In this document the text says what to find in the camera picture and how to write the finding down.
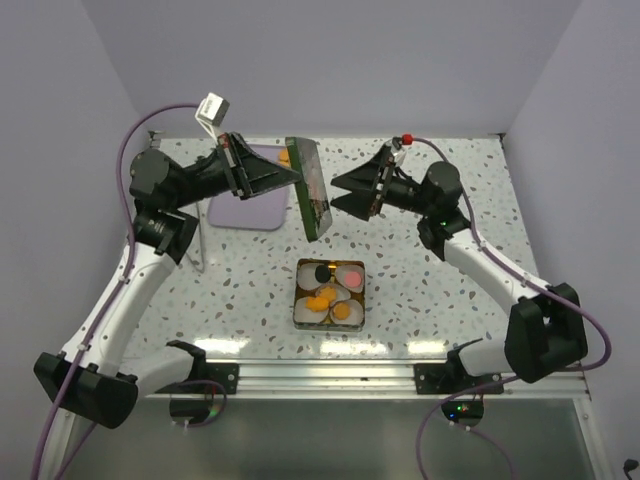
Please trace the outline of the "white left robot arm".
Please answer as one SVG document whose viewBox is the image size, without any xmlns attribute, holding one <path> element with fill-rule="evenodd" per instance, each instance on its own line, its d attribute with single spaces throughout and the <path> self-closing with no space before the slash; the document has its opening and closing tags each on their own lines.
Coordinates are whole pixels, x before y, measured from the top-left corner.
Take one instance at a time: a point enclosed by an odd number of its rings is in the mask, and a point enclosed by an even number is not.
<svg viewBox="0 0 640 480">
<path fill-rule="evenodd" d="M 255 152 L 236 132 L 221 134 L 212 153 L 189 166 L 148 148 L 132 160 L 130 176 L 136 215 L 103 305 L 60 353 L 43 353 L 34 365 L 56 406 L 109 429 L 119 427 L 143 396 L 174 384 L 193 393 L 211 380 L 204 350 L 180 340 L 168 342 L 150 366 L 121 370 L 142 314 L 191 245 L 199 221 L 184 207 L 226 192 L 251 199 L 302 178 Z"/>
</svg>

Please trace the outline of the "gold tin lid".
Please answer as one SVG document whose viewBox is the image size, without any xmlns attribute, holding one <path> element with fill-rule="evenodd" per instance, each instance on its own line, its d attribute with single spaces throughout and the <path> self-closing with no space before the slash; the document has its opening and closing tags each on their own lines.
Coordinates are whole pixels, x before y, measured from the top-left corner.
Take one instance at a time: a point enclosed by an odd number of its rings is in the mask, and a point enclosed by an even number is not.
<svg viewBox="0 0 640 480">
<path fill-rule="evenodd" d="M 318 145 L 303 137 L 286 137 L 285 145 L 292 169 L 301 175 L 295 191 L 305 235 L 315 242 L 333 222 Z"/>
</svg>

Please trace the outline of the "pink round cookie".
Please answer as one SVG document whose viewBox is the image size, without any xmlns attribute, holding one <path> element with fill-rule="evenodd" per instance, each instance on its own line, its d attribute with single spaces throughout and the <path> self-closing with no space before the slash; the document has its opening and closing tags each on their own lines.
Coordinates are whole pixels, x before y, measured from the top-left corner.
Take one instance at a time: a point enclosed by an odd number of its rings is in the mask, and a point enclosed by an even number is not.
<svg viewBox="0 0 640 480">
<path fill-rule="evenodd" d="M 357 271 L 349 271 L 345 274 L 344 283 L 349 288 L 357 288 L 362 284 L 362 276 Z"/>
</svg>

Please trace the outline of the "black sandwich cookie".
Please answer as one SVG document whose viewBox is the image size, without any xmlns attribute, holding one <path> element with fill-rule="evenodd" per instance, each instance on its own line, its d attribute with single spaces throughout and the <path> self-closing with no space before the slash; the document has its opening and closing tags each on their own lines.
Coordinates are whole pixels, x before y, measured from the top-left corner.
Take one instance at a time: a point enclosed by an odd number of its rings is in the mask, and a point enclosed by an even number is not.
<svg viewBox="0 0 640 480">
<path fill-rule="evenodd" d="M 331 269 L 327 265 L 318 265 L 314 270 L 314 277 L 319 283 L 328 283 L 331 276 Z"/>
</svg>

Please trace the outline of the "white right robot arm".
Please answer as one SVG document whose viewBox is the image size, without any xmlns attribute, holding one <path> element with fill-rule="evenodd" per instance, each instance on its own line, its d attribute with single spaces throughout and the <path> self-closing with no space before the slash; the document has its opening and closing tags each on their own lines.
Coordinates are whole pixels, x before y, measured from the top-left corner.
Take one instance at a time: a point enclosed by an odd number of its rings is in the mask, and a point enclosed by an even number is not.
<svg viewBox="0 0 640 480">
<path fill-rule="evenodd" d="M 482 376 L 506 372 L 534 383 L 584 359 L 588 344 L 577 292 L 530 275 L 484 239 L 472 210 L 459 206 L 468 197 L 446 157 L 432 163 L 421 181 L 402 172 L 407 144 L 394 137 L 370 160 L 332 179 L 345 193 L 331 204 L 364 221 L 385 206 L 419 215 L 422 245 L 469 276 L 507 314 L 503 338 L 473 340 L 448 352 L 443 378 L 449 387 L 468 392 Z"/>
</svg>

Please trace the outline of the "steel tongs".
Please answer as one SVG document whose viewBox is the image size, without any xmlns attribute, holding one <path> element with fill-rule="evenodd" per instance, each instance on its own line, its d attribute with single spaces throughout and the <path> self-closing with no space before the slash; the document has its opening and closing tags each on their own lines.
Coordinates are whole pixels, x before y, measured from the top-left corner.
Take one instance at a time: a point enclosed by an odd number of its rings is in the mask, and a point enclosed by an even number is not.
<svg viewBox="0 0 640 480">
<path fill-rule="evenodd" d="M 187 252 L 186 257 L 193 267 L 193 269 L 199 273 L 203 274 L 206 271 L 206 259 L 205 259 L 205 245 L 204 245 L 204 234 L 202 231 L 201 224 L 201 209 L 198 202 L 194 204 L 194 216 L 198 220 L 196 226 L 196 232 L 194 239 L 192 240 L 190 250 Z"/>
</svg>

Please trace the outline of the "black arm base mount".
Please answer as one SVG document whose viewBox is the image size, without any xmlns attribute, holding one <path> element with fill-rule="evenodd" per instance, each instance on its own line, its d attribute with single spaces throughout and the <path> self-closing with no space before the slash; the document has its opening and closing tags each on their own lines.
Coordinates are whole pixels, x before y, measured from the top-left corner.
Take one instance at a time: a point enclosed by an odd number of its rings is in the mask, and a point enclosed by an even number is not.
<svg viewBox="0 0 640 480">
<path fill-rule="evenodd" d="M 206 393 L 214 394 L 221 389 L 207 387 L 202 381 L 214 381 L 220 384 L 228 395 L 237 391 L 239 365 L 229 362 L 208 362 L 206 351 L 202 348 L 180 340 L 172 340 L 167 347 L 183 351 L 192 357 L 188 376 L 181 382 L 174 382 L 161 390 L 161 393 Z"/>
</svg>

